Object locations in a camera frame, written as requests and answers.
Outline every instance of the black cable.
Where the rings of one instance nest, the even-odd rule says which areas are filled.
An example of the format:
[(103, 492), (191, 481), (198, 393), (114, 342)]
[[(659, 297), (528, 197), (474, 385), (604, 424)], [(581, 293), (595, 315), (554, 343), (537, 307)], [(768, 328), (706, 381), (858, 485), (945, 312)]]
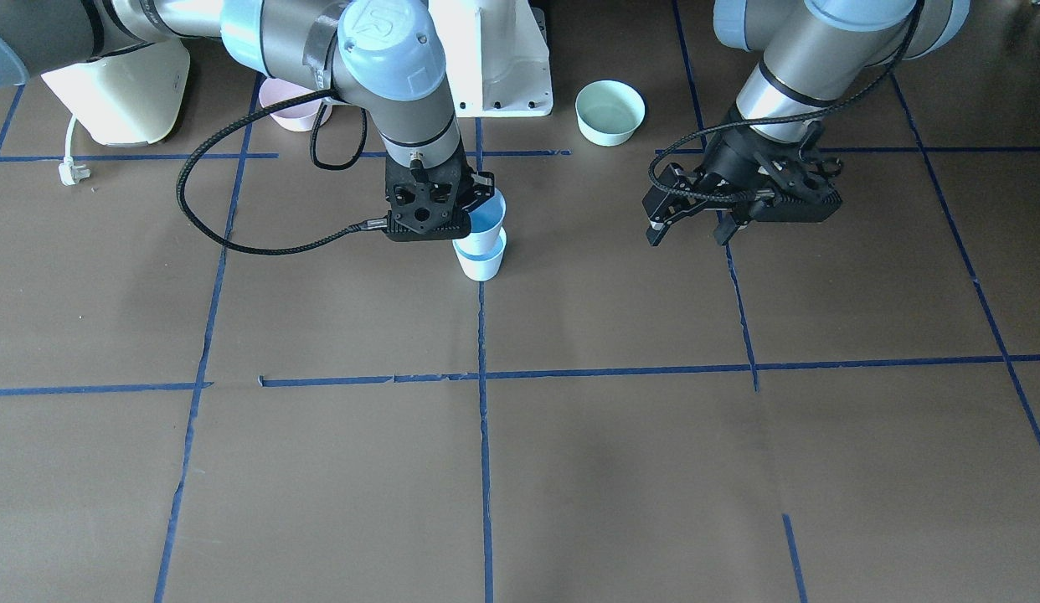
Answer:
[(255, 113), (252, 114), (245, 114), (244, 117), (238, 119), (237, 122), (231, 123), (230, 126), (224, 127), (222, 130), (218, 130), (214, 134), (212, 134), (208, 138), (208, 140), (204, 140), (204, 142), (200, 145), (199, 148), (196, 148), (194, 152), (191, 152), (191, 155), (188, 156), (188, 159), (184, 162), (182, 171), (178, 173), (178, 180), (177, 180), (178, 206), (180, 207), (180, 209), (182, 209), (182, 213), (184, 213), (184, 216), (188, 218), (188, 221), (191, 221), (191, 225), (198, 228), (200, 232), (207, 235), (211, 240), (214, 241), (214, 243), (218, 243), (223, 247), (229, 248), (231, 252), (251, 253), (253, 256), (290, 256), (294, 255), (294, 253), (310, 252), (312, 251), (312, 248), (322, 247), (322, 245), (330, 243), (330, 241), (337, 240), (345, 235), (360, 231), (375, 230), (376, 227), (371, 225), (371, 220), (364, 220), (356, 222), (356, 225), (345, 226), (344, 229), (340, 230), (339, 232), (329, 237), (322, 237), (316, 241), (313, 241), (313, 243), (302, 244), (298, 245), (297, 247), (284, 247), (284, 248), (248, 247), (248, 245), (239, 243), (231, 243), (225, 237), (215, 234), (213, 230), (209, 229), (208, 226), (205, 225), (205, 222), (201, 221), (201, 218), (196, 216), (193, 211), (191, 211), (190, 207), (188, 207), (188, 203), (186, 203), (186, 184), (188, 182), (188, 176), (191, 175), (191, 172), (196, 167), (196, 163), (198, 163), (198, 161), (202, 159), (204, 154), (206, 154), (211, 148), (213, 148), (214, 145), (218, 145), (218, 141), (223, 140), (223, 138), (226, 138), (230, 134), (233, 134), (237, 130), (240, 130), (241, 127), (246, 127), (249, 125), (252, 125), (252, 123), (257, 122), (257, 120), (267, 117), (268, 114), (276, 113), (276, 111), (285, 110), (286, 108), (290, 108), (293, 106), (301, 106), (301, 104), (303, 103), (317, 101), (326, 98), (337, 98), (337, 96), (336, 93), (334, 93), (333, 90), (318, 90), (315, 93), (309, 93), (308, 95), (297, 97), (295, 99), (290, 99), (287, 101), (275, 103), (271, 106), (266, 106), (262, 108), (262, 110), (257, 110)]
[(668, 149), (662, 150), (661, 153), (654, 157), (654, 161), (651, 161), (650, 169), (647, 169), (647, 178), (653, 183), (653, 186), (659, 191), (665, 191), (665, 193), (675, 196), (684, 196), (698, 199), (701, 201), (710, 202), (738, 202), (738, 201), (750, 201), (753, 195), (747, 193), (747, 191), (737, 191), (737, 193), (732, 194), (711, 194), (711, 193), (699, 193), (699, 191), (683, 191), (680, 188), (674, 188), (666, 186), (666, 184), (659, 183), (657, 179), (657, 166), (661, 161), (665, 161), (666, 157), (673, 154), (674, 150), (681, 148), (681, 146), (687, 145), (692, 140), (700, 136), (705, 136), (706, 134), (716, 134), (718, 132), (723, 132), (724, 130), (731, 130), (734, 127), (750, 127), (750, 126), (773, 126), (777, 123), (796, 123), (796, 122), (807, 122), (810, 119), (823, 119), (830, 114), (837, 113), (837, 111), (846, 110), (853, 104), (858, 103), (858, 101), (863, 100), (869, 93), (873, 93), (877, 87), (891, 76), (892, 70), (895, 70), (901, 62), (904, 60), (904, 56), (907, 54), (908, 47), (911, 46), (911, 42), (914, 42), (914, 32), (917, 31), (917, 26), (919, 20), (921, 20), (921, 10), (926, 6), (926, 0), (917, 0), (914, 4), (913, 10), (911, 10), (910, 24), (907, 26), (907, 34), (904, 36), (904, 41), (900, 44), (896, 53), (892, 56), (891, 61), (884, 68), (884, 72), (881, 72), (880, 76), (877, 76), (876, 80), (870, 81), (862, 90), (855, 93), (850, 99), (840, 101), (834, 106), (823, 108), (823, 110), (810, 111), (810, 113), (804, 114), (790, 114), (787, 117), (761, 117), (761, 119), (742, 119), (738, 122), (722, 123), (720, 126), (705, 127), (705, 129), (699, 130), (697, 132), (692, 132), (685, 135), (680, 140), (670, 145)]
[(316, 141), (318, 140), (318, 130), (322, 127), (322, 115), (326, 114), (326, 104), (320, 106), (320, 110), (316, 113), (316, 123), (312, 126), (311, 140), (309, 141), (308, 152), (311, 154), (312, 163), (316, 164), (316, 167), (320, 169), (329, 169), (332, 172), (341, 172), (343, 169), (348, 169), (356, 165), (356, 162), (360, 160), (360, 154), (363, 153), (363, 146), (367, 142), (367, 110), (360, 107), (360, 145), (356, 146), (356, 153), (353, 153), (352, 159), (345, 161), (345, 163), (336, 165), (333, 163), (322, 163), (318, 159), (318, 153), (316, 152)]

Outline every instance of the cup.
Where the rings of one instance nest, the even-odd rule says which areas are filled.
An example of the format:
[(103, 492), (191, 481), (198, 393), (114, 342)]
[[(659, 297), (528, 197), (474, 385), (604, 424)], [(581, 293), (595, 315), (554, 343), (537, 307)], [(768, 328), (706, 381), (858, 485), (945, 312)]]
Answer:
[[(309, 88), (303, 88), (297, 84), (290, 84), (286, 80), (277, 80), (275, 77), (266, 79), (260, 86), (260, 106), (271, 106), (275, 103), (295, 99), (298, 96), (312, 93)], [(312, 126), (316, 125), (316, 113), (322, 101), (311, 101), (295, 107), (284, 108), (275, 111), (271, 117), (279, 126), (285, 127), (290, 132), (308, 132)], [(331, 105), (326, 106), (326, 113), (322, 114), (322, 123), (330, 117)]]
[(501, 267), (501, 257), (505, 255), (508, 242), (509, 237), (505, 236), (505, 229), (498, 229), (493, 247), (483, 256), (472, 256), (462, 252), (460, 240), (453, 241), (453, 251), (457, 253), (457, 261), (460, 262), (460, 267), (467, 278), (474, 280), (474, 282), (488, 282), (494, 278), (494, 274), (497, 274), (498, 268)]
[(584, 85), (576, 96), (576, 120), (587, 140), (616, 148), (631, 137), (647, 106), (643, 97), (623, 81), (598, 80)]
[(457, 247), (469, 256), (486, 256), (497, 244), (497, 232), (505, 219), (505, 199), (500, 191), (483, 202), (471, 217), (471, 234), (457, 240)]

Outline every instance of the white cord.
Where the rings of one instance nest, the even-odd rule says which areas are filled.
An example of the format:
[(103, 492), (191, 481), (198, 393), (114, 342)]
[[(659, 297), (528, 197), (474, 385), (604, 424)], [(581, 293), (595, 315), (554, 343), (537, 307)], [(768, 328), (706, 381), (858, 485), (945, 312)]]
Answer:
[(81, 180), (93, 175), (87, 165), (73, 164), (73, 127), (77, 125), (77, 115), (70, 117), (70, 126), (66, 129), (66, 154), (58, 166), (58, 179), (68, 187), (75, 186)]

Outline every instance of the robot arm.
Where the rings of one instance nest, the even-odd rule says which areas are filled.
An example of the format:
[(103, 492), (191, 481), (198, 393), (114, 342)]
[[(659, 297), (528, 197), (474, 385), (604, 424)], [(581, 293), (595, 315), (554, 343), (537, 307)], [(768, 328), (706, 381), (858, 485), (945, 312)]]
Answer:
[(750, 221), (831, 216), (842, 203), (833, 184), (842, 165), (820, 156), (822, 120), (805, 115), (836, 106), (865, 67), (943, 46), (968, 8), (969, 0), (719, 0), (720, 41), (764, 50), (724, 123), (780, 123), (721, 127), (700, 167), (670, 163), (643, 200), (647, 240), (660, 243), (671, 225), (703, 210), (730, 212), (716, 231), (722, 244)]
[(390, 239), (469, 234), (467, 211), (493, 194), (493, 176), (467, 165), (445, 52), (420, 0), (3, 0), (0, 85), (187, 36), (222, 38), (249, 68), (367, 110), (389, 152)]

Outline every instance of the white plug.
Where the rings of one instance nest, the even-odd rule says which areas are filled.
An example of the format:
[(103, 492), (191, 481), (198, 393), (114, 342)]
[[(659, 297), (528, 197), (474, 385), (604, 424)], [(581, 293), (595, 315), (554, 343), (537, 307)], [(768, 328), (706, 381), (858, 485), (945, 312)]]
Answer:
[(87, 165), (73, 164), (73, 157), (64, 157), (62, 163), (58, 166), (58, 177), (68, 187), (75, 186), (75, 184), (87, 179), (92, 175), (93, 172)]
[(62, 163), (58, 166), (58, 179), (68, 187), (75, 186), (81, 180), (93, 175), (87, 165), (73, 164), (73, 127), (76, 125), (77, 117), (75, 115), (75, 117), (70, 119), (70, 126), (66, 129), (66, 157), (62, 157)]

